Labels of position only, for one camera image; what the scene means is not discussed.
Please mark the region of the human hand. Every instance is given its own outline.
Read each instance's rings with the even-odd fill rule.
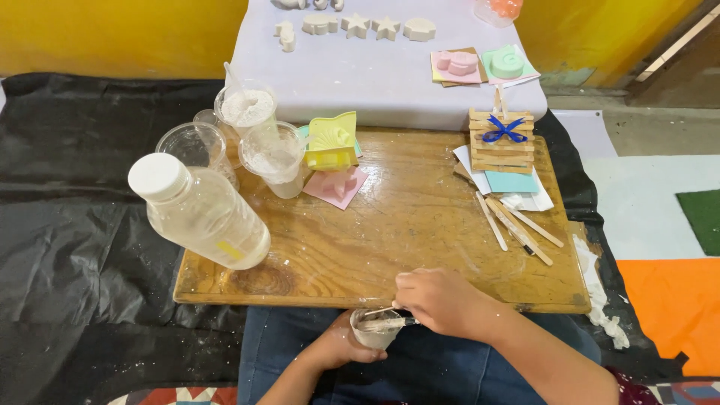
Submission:
[[[409,310],[421,324],[439,334],[489,343],[498,322],[516,315],[457,271],[416,269],[398,274],[395,283],[392,305]]]
[[[320,335],[305,353],[313,362],[324,370],[338,368],[348,362],[374,362],[387,359],[387,353],[382,349],[371,349],[360,344],[355,339],[350,326],[352,309],[343,312]]]

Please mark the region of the orange mat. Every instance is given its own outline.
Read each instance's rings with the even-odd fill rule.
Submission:
[[[618,260],[628,299],[660,357],[685,376],[720,376],[720,258]]]

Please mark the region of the wooden table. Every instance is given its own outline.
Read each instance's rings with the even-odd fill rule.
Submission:
[[[558,248],[530,231],[551,267],[498,223],[509,248],[500,250],[476,188],[453,173],[452,150],[468,143],[466,134],[359,128],[357,137],[369,178],[346,211],[305,193],[281,200],[239,169],[240,193],[270,229],[270,253],[253,269],[232,271],[186,250],[175,301],[380,308],[392,302],[398,272],[445,267],[518,310],[590,310],[544,139],[535,141],[535,164],[555,207],[526,215],[566,242]]]

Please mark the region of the white bottle cap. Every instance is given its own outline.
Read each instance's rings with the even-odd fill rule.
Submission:
[[[151,153],[130,168],[127,183],[132,191],[146,200],[166,200],[180,191],[190,179],[182,162],[167,153]]]

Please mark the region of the black plastic sheet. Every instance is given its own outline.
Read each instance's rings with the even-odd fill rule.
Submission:
[[[160,386],[237,380],[243,307],[179,305],[181,249],[149,225],[127,186],[132,163],[172,127],[212,108],[222,81],[139,81],[25,74],[2,81],[0,114],[0,403],[103,404]],[[593,183],[567,132],[546,138],[568,217],[600,242],[608,315],[631,348],[584,316],[608,364],[647,380],[678,377],[640,331],[602,233]]]

